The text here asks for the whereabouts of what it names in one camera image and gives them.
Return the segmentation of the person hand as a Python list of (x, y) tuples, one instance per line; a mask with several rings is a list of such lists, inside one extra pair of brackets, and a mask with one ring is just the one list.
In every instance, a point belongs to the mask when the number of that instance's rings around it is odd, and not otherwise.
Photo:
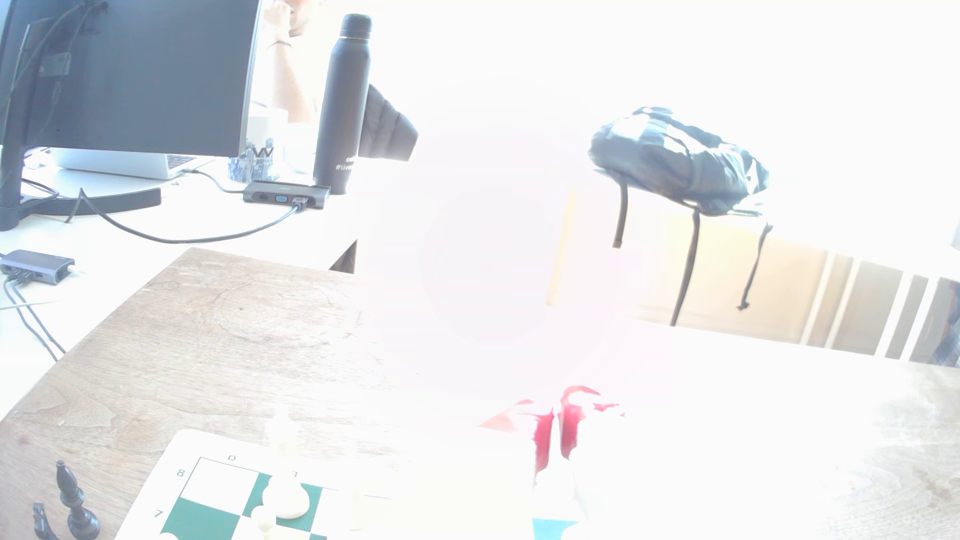
[(259, 38), (269, 42), (288, 42), (297, 8), (287, 1), (262, 1)]

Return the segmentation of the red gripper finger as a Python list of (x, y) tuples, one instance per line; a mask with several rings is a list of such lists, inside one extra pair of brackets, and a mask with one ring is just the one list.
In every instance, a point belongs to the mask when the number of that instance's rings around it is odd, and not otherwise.
[(621, 403), (585, 385), (566, 387), (560, 395), (559, 405), (560, 454), (566, 460), (570, 460), (578, 445), (579, 426), (584, 420), (607, 411), (623, 416)]
[(551, 435), (555, 419), (554, 405), (544, 400), (521, 399), (480, 422), (480, 427), (519, 435), (533, 445), (533, 474), (544, 471), (549, 463)]

